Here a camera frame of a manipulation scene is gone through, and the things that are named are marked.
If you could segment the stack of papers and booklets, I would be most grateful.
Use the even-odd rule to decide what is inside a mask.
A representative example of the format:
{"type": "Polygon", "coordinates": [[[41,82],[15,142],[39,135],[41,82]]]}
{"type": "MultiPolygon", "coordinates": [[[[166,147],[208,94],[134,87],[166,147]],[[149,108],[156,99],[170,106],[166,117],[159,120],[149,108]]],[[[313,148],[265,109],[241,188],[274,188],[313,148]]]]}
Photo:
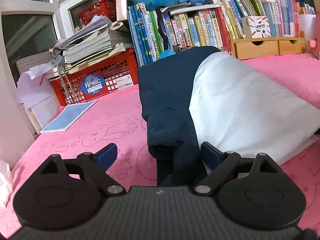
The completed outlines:
{"type": "Polygon", "coordinates": [[[130,48],[133,48],[132,38],[123,23],[94,16],[87,26],[71,37],[59,40],[51,49],[54,66],[46,73],[46,78],[72,74],[130,48]]]}

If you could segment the red upper basket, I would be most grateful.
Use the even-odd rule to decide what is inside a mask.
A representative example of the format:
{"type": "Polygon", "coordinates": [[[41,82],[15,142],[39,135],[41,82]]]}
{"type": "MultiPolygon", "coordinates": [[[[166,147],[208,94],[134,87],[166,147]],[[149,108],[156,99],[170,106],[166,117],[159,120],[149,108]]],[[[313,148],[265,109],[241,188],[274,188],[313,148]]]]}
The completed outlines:
{"type": "Polygon", "coordinates": [[[116,21],[116,1],[98,0],[77,14],[83,25],[88,25],[94,16],[106,16],[112,22],[116,21]]]}

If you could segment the white pencil pattern box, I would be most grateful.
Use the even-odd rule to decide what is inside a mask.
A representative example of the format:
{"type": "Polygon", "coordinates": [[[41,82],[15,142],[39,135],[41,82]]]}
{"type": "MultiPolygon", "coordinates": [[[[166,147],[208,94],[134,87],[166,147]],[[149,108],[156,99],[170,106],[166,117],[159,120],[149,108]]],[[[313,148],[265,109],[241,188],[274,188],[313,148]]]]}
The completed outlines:
{"type": "Polygon", "coordinates": [[[271,37],[271,29],[266,16],[247,16],[241,19],[246,38],[271,37]]]}

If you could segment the blue plush ball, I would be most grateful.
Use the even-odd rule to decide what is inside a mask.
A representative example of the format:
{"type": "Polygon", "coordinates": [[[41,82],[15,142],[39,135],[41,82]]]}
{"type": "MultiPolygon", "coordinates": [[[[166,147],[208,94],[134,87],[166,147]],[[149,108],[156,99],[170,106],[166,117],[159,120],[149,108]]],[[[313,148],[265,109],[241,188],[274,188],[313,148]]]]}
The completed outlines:
{"type": "Polygon", "coordinates": [[[174,50],[172,50],[172,49],[167,49],[167,50],[165,50],[165,51],[163,51],[163,53],[161,53],[160,54],[160,56],[159,56],[159,60],[160,59],[164,59],[164,58],[166,58],[166,57],[169,57],[169,56],[171,56],[171,55],[175,55],[176,54],[176,52],[174,51],[174,50]]]}

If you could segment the red plastic crate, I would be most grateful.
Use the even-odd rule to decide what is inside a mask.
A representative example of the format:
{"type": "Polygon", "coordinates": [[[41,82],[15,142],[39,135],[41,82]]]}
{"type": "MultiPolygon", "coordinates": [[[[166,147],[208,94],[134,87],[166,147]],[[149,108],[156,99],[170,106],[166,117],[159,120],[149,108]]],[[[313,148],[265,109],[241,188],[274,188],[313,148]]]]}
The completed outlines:
{"type": "Polygon", "coordinates": [[[50,82],[61,105],[86,102],[138,83],[134,49],[50,82]]]}

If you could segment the pink toy house frame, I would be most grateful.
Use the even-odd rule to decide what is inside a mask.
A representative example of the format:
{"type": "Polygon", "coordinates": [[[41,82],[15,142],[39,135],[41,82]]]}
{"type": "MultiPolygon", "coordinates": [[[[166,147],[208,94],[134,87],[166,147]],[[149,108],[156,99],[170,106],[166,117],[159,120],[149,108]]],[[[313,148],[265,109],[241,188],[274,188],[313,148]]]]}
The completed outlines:
{"type": "Polygon", "coordinates": [[[314,29],[313,40],[308,40],[308,45],[310,46],[310,53],[319,60],[319,50],[320,50],[320,15],[319,12],[316,14],[316,22],[314,29]]]}

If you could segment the white and navy jacket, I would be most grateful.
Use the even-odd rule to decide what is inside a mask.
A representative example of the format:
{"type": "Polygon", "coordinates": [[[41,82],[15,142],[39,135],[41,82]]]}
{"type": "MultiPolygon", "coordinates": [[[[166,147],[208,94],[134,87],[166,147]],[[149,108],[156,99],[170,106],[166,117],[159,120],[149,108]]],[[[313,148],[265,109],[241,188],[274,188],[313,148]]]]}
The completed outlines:
{"type": "Polygon", "coordinates": [[[319,139],[319,110],[215,47],[197,47],[138,70],[142,117],[159,186],[194,186],[207,175],[209,142],[245,158],[283,164],[319,139]]]}

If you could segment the wooden drawer organizer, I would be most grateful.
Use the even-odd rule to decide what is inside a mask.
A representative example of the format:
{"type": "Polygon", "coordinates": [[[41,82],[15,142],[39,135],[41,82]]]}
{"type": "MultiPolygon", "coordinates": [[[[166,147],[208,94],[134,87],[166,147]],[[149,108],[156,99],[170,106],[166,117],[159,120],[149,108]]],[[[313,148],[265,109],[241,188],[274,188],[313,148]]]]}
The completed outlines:
{"type": "Polygon", "coordinates": [[[231,45],[232,55],[239,60],[306,52],[305,34],[303,31],[299,32],[298,37],[231,39],[231,45]]]}

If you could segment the row of upright books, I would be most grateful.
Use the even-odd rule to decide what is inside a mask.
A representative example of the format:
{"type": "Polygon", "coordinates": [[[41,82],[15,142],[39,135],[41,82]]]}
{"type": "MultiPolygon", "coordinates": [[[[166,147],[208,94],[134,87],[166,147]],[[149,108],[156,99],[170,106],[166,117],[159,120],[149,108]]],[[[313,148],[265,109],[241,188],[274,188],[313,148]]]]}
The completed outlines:
{"type": "Polygon", "coordinates": [[[231,39],[246,39],[242,21],[247,16],[266,16],[271,37],[308,40],[307,20],[316,9],[296,0],[205,0],[203,5],[182,3],[148,11],[143,3],[131,4],[127,19],[140,66],[155,62],[163,51],[176,53],[196,47],[215,47],[232,55],[231,39]]]}

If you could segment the light blue notebook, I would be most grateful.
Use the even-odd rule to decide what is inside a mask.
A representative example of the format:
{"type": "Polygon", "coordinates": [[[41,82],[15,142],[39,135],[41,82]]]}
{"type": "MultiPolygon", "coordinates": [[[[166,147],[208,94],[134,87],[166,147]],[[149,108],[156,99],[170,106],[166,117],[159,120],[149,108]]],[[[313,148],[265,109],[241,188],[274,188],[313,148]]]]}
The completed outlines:
{"type": "Polygon", "coordinates": [[[78,120],[87,110],[89,110],[95,103],[83,102],[67,105],[62,112],[53,119],[46,127],[44,127],[40,133],[50,132],[64,132],[66,131],[76,120],[78,120]]]}

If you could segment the pink bunny table mat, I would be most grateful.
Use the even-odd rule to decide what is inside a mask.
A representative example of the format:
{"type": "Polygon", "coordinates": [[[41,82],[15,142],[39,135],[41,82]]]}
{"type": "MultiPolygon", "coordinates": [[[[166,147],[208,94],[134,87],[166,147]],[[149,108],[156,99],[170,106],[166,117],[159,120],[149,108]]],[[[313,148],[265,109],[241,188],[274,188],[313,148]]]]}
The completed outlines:
{"type": "Polygon", "coordinates": [[[66,229],[44,230],[17,225],[7,239],[304,239],[316,238],[298,224],[279,230],[248,228],[222,213],[211,196],[196,194],[194,186],[159,186],[156,159],[149,153],[147,123],[142,117],[139,86],[113,93],[105,108],[94,107],[95,118],[85,126],[79,146],[65,135],[55,138],[51,154],[37,151],[25,167],[26,180],[52,154],[74,159],[97,153],[110,143],[118,149],[106,171],[125,187],[123,196],[107,198],[95,215],[66,229]]]}

